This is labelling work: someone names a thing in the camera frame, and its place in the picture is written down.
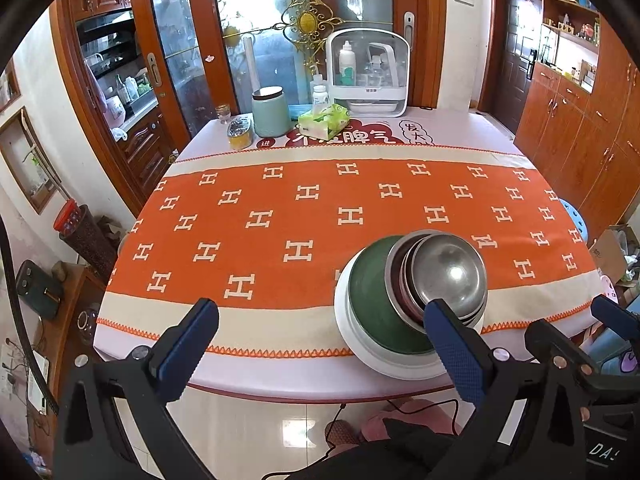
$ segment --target canister lid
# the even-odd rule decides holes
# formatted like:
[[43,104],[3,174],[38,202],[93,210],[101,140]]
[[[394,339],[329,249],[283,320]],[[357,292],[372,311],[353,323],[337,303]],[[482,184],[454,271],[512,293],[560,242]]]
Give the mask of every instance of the canister lid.
[[265,86],[256,90],[252,97],[256,101],[265,101],[282,95],[282,86]]

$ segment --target small glass cup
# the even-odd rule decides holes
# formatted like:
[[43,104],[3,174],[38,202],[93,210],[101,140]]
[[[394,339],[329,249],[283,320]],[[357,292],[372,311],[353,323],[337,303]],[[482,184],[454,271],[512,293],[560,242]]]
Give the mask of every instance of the small glass cup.
[[216,106],[216,113],[221,124],[227,124],[231,118],[231,107],[228,104]]

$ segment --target wooden door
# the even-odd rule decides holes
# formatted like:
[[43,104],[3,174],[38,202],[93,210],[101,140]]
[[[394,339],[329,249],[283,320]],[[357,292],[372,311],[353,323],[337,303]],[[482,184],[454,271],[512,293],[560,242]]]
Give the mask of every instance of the wooden door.
[[533,157],[536,168],[552,187],[558,179],[581,122],[582,112],[556,94],[545,133]]
[[556,93],[533,80],[513,143],[529,160],[536,154]]
[[616,144],[635,164],[640,164],[640,75],[633,66],[631,90],[616,137]]
[[506,0],[505,4],[506,38],[492,113],[512,133],[516,133],[531,85],[531,65],[538,54],[542,1]]
[[554,191],[574,207],[580,207],[600,174],[611,151],[613,138],[587,116],[582,119]]
[[617,224],[640,186],[640,170],[613,145],[607,161],[579,211],[587,224],[589,240],[598,238],[609,225]]
[[131,127],[128,139],[117,145],[146,200],[169,167],[174,150],[158,108],[145,114]]
[[598,68],[586,113],[602,130],[616,135],[625,110],[631,83],[632,63],[628,52],[611,28],[600,17],[602,33]]

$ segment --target door handle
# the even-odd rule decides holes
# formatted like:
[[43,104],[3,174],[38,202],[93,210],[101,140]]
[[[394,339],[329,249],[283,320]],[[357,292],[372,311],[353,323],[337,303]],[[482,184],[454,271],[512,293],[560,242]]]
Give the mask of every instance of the door handle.
[[408,10],[404,13],[404,38],[409,44],[409,50],[414,49],[414,23],[415,15]]
[[149,52],[146,55],[146,60],[148,61],[149,68],[151,69],[154,86],[156,88],[162,86],[162,78],[160,77],[160,70],[158,69],[158,63],[156,62],[156,55],[153,52]]

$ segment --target white bottle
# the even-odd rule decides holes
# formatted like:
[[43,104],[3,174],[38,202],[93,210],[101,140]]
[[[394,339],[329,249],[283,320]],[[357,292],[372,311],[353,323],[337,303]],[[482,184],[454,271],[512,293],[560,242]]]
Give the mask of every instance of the white bottle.
[[314,94],[312,96],[313,107],[312,113],[314,115],[319,114],[329,105],[329,94],[326,92],[326,86],[316,85],[314,86]]
[[380,56],[371,57],[371,72],[367,81],[367,86],[373,86],[379,88],[382,86],[382,81],[385,76],[385,71],[382,70],[382,62]]
[[338,55],[338,69],[340,70],[340,84],[354,86],[356,84],[356,54],[351,49],[351,43],[345,41]]

